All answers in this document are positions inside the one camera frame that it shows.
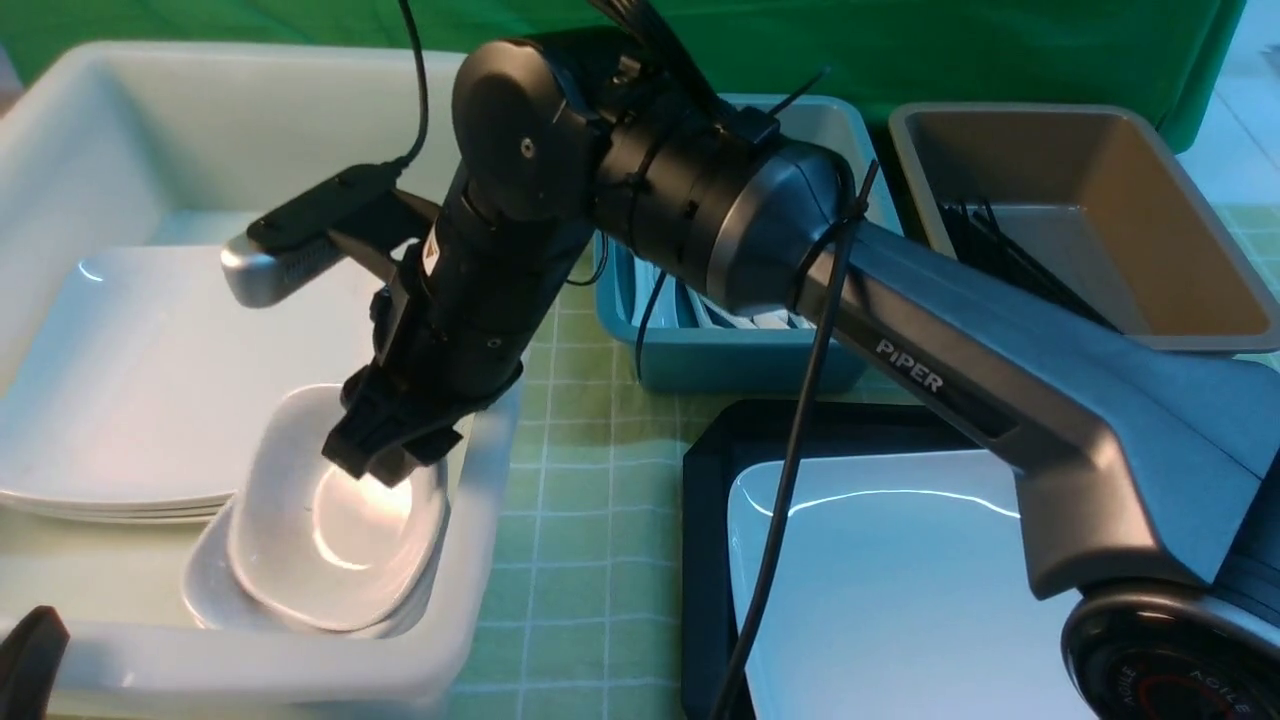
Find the black object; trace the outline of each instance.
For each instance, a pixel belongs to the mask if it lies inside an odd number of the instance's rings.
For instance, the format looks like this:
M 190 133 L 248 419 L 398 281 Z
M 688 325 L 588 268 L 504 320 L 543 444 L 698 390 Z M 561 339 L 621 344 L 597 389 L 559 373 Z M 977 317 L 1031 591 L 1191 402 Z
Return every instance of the black object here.
M 956 260 L 1116 331 L 1110 320 L 1000 229 L 989 202 L 983 200 L 978 205 L 980 211 L 970 210 L 964 201 L 938 205 Z
M 681 706 L 708 717 L 737 641 L 726 506 L 744 470 L 783 459 L 794 404 L 744 400 L 727 407 L 685 452 L 682 493 Z M 970 450 L 975 445 L 920 406 L 818 402 L 803 457 Z M 748 693 L 735 720 L 754 719 Z
M 712 720 L 721 720 L 730 714 L 730 708 L 742 687 L 746 676 L 746 661 L 755 646 L 755 637 L 760 630 L 760 620 L 764 619 L 764 609 L 769 602 L 769 593 L 773 589 L 773 578 L 778 570 L 778 559 L 782 555 L 782 541 L 786 536 L 787 520 L 791 518 L 791 498 L 795 496 L 796 475 L 800 473 L 800 452 L 808 436 L 809 414 L 818 393 L 818 382 L 822 377 L 822 366 L 827 360 L 827 347 L 831 345 L 831 333 L 836 325 L 836 315 L 840 313 L 840 300 L 845 287 L 845 275 L 849 272 L 849 254 L 854 246 L 854 233 L 841 232 L 849 224 L 863 222 L 869 208 L 868 199 L 872 193 L 872 184 L 879 172 L 879 163 L 872 160 L 867 177 L 863 178 L 861 188 L 856 195 L 851 195 L 842 202 L 844 217 L 833 224 L 814 247 L 822 249 L 832 240 L 836 243 L 835 261 L 831 264 L 831 277 L 827 281 L 827 302 L 818 315 L 817 331 L 813 337 L 813 350 L 809 351 L 809 365 L 805 368 L 804 382 L 800 384 L 800 397 L 796 400 L 796 410 L 791 421 L 791 434 L 787 438 L 787 451 L 782 460 L 782 477 L 778 480 L 778 489 L 773 500 L 773 515 L 769 520 L 769 532 L 764 539 L 764 551 L 760 557 L 760 570 L 756 574 L 755 589 L 751 591 L 751 600 L 739 630 L 737 642 L 733 644 L 733 653 L 728 659 L 728 667 L 724 671 L 724 680 L 716 697 L 716 706 L 712 710 Z
M 0 642 L 0 720 L 45 716 L 69 641 L 58 611 L 40 606 Z

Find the stacked white plates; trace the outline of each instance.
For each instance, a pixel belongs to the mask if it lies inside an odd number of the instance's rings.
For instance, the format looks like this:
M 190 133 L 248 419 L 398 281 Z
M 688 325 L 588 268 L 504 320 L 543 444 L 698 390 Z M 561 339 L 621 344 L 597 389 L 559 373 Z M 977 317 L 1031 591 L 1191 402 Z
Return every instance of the stacked white plates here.
M 219 252 L 122 247 L 68 275 L 0 400 L 0 503 L 84 521 L 207 521 L 243 484 L 282 398 L 369 361 L 380 283 L 362 268 L 344 261 L 279 306 L 248 310 Z

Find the black cable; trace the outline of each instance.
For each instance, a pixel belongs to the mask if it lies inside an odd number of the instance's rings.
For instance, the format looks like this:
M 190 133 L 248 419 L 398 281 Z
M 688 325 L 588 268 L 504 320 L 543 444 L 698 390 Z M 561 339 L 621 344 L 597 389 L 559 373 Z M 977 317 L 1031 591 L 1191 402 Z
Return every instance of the black cable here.
M 653 309 L 658 305 L 658 293 L 662 292 L 662 286 L 667 282 L 667 272 L 662 270 L 658 273 L 658 279 L 653 283 L 653 292 L 649 293 L 649 301 L 645 302 L 644 314 L 640 315 L 640 329 L 636 331 L 636 382 L 640 382 L 640 352 L 644 351 L 644 334 L 649 331 L 649 318 L 653 316 Z
M 564 284 L 571 284 L 573 287 L 590 287 L 600 282 L 600 278 L 604 277 L 604 266 L 609 261 L 609 246 L 613 245 L 613 241 L 605 237 L 600 245 L 604 247 L 600 250 L 600 260 L 595 264 L 595 270 L 591 272 L 591 277 L 585 281 L 568 279 L 564 281 Z
M 399 0 L 401 15 L 404 17 L 404 29 L 408 31 L 408 46 L 413 51 L 413 67 L 417 70 L 417 137 L 408 152 L 396 159 L 394 164 L 404 169 L 412 163 L 422 146 L 426 145 L 426 127 L 430 118 L 426 96 L 426 63 L 422 60 L 422 38 L 417 35 L 417 23 L 413 20 L 413 10 L 408 6 L 408 0 Z
M 831 334 L 835 329 L 836 315 L 840 307 L 840 299 L 844 295 L 845 275 L 849 273 L 849 255 L 854 247 L 854 227 L 867 213 L 867 197 L 870 193 L 872 182 L 879 169 L 877 163 L 867 172 L 863 187 L 858 193 L 852 214 L 833 225 L 832 231 L 838 232 L 836 240 L 835 256 L 832 258 L 831 275 L 827 279 L 827 301 L 818 316 L 818 328 L 813 338 L 813 348 L 809 351 L 809 365 L 805 368 L 804 382 L 800 384 L 800 397 L 796 400 L 796 414 L 791 421 L 791 436 L 787 438 L 786 457 L 782 461 L 782 477 L 778 479 L 778 492 L 773 500 L 773 516 L 769 520 L 769 532 L 764 539 L 764 552 L 760 557 L 760 571 L 755 577 L 755 589 L 751 592 L 751 602 L 748 605 L 746 615 L 742 618 L 742 626 L 733 644 L 733 653 L 730 656 L 728 667 L 724 670 L 724 679 L 719 692 L 716 694 L 716 705 L 712 708 L 710 720 L 722 720 L 728 714 L 737 700 L 737 693 L 742 687 L 746 675 L 746 660 L 751 655 L 751 646 L 760 632 L 760 620 L 764 618 L 764 607 L 769 602 L 769 592 L 773 589 L 773 578 L 777 575 L 778 560 L 782 556 L 782 538 L 787 530 L 787 518 L 791 514 L 791 498 L 795 495 L 796 477 L 800 474 L 800 443 L 809 428 L 809 416 L 813 411 L 814 400 L 818 396 L 818 380 L 822 377 L 822 366 L 827 360 L 827 348 L 831 346 Z

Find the blue plastic bin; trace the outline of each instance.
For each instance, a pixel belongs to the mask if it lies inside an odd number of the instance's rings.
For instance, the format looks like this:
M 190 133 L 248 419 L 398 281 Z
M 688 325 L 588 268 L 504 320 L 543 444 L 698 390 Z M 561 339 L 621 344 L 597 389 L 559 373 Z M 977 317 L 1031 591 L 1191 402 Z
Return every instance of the blue plastic bin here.
M 726 95 L 737 105 L 769 109 L 781 95 Z M 861 115 L 852 105 L 835 97 L 801 97 L 780 115 L 782 131 L 797 140 L 829 147 L 849 160 L 859 176 L 870 165 L 876 151 Z M 876 179 L 868 219 L 901 232 L 897 213 L 883 176 Z M 603 249 L 596 241 L 595 256 Z M 621 243 L 609 249 L 608 265 L 595 291 L 600 324 L 635 357 L 636 333 L 631 324 L 635 306 L 635 256 Z M 804 379 L 812 329 L 744 331 L 737 328 L 699 328 L 692 307 L 677 293 L 680 328 L 649 328 L 641 354 L 640 384 L 666 393 L 794 395 Z M 845 392 L 854 387 L 867 364 L 845 350 L 832 347 L 822 375 L 822 391 Z

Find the white bowl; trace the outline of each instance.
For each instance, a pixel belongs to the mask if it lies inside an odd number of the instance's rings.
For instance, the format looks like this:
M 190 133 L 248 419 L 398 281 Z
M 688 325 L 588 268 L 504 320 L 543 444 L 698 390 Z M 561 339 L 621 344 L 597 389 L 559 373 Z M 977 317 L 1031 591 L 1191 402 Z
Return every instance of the white bowl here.
M 394 488 L 355 480 L 321 455 L 342 420 L 338 386 L 289 393 L 268 423 L 232 510 L 228 556 L 253 600 L 294 621 L 349 633 L 392 615 L 444 518 L 443 461 Z
M 227 552 L 227 539 L 230 536 L 232 507 L 229 501 L 205 528 L 196 547 L 187 560 L 182 573 L 182 601 L 192 619 L 201 628 L 210 630 L 250 630 L 270 633 L 311 633 L 325 630 L 279 615 L 255 601 L 237 582 Z M 352 633 L 340 633 L 347 638 L 385 638 L 403 632 L 417 623 L 426 610 L 439 562 L 439 548 L 431 553 L 426 571 L 413 585 L 412 592 L 394 612 L 380 623 Z

